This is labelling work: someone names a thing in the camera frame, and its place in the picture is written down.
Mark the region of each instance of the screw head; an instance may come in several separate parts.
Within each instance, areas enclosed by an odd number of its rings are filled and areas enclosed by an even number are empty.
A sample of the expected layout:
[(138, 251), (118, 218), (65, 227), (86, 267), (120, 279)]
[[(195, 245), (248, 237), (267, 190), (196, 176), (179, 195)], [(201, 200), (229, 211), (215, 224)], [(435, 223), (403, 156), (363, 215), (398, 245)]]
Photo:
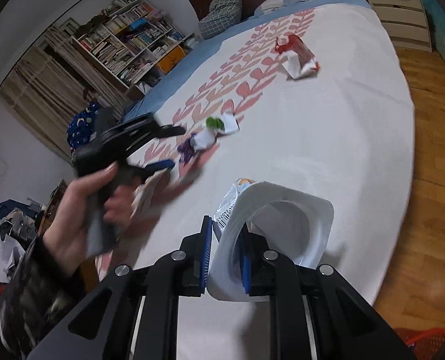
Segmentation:
[(118, 276), (126, 276), (130, 272), (130, 268), (127, 265), (119, 265), (114, 269), (114, 273)]
[(279, 255), (278, 255), (278, 253), (276, 252), (276, 251), (265, 251), (264, 252), (264, 254), (263, 254), (263, 257), (265, 258), (265, 259), (267, 259), (267, 260), (269, 260), (269, 261), (272, 261), (272, 260), (274, 260), (274, 259), (277, 259), (277, 257), (278, 257)]
[(322, 265), (319, 267), (319, 271), (324, 275), (324, 276), (331, 276), (334, 273), (334, 268), (330, 265)]
[(181, 261), (182, 259), (184, 260), (186, 258), (186, 253), (183, 252), (182, 250), (173, 251), (173, 254), (171, 254), (171, 258), (174, 261)]

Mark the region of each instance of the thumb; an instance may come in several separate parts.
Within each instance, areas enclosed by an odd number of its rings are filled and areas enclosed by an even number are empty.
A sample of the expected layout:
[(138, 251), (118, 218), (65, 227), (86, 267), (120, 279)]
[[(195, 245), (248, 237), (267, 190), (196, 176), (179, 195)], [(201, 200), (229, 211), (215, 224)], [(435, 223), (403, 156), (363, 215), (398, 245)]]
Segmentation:
[(76, 190), (81, 195), (89, 196), (108, 184), (117, 173), (118, 164), (113, 162), (106, 169), (78, 178), (74, 180), (73, 183), (75, 184)]

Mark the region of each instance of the sleeve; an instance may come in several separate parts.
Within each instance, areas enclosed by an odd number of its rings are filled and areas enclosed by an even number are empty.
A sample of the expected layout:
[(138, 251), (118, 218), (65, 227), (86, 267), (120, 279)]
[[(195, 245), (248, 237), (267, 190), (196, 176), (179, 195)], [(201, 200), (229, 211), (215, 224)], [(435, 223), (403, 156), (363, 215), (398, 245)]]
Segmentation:
[(1, 293), (1, 342), (13, 355), (26, 358), (84, 295), (79, 271), (67, 278), (36, 238)]

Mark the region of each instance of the curtain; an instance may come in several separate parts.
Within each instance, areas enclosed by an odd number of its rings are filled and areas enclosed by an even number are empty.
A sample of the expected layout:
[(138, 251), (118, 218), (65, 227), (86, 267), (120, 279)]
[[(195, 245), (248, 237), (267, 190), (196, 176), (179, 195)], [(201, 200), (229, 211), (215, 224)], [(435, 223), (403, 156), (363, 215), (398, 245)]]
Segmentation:
[(35, 47), (24, 54), (0, 87), (0, 95), (13, 116), (68, 162), (66, 130), (75, 114), (87, 106), (83, 91), (60, 64)]
[(98, 101), (104, 107), (113, 107), (120, 118), (130, 100), (118, 91), (97, 69), (71, 44), (71, 37), (55, 26), (44, 32), (48, 44), (61, 55), (101, 95)]

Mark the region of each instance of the human hand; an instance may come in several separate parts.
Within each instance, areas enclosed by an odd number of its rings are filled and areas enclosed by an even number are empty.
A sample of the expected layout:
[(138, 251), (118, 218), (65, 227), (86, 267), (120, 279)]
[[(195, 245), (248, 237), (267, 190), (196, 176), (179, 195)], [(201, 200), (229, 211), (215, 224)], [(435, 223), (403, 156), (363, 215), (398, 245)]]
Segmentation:
[[(71, 276), (85, 260), (87, 229), (85, 227), (87, 198), (108, 184), (118, 173), (117, 163), (108, 168), (72, 181), (59, 204), (51, 226), (43, 235), (43, 242), (66, 275)], [(133, 185), (120, 185), (104, 204), (104, 220), (126, 228), (131, 221)]]

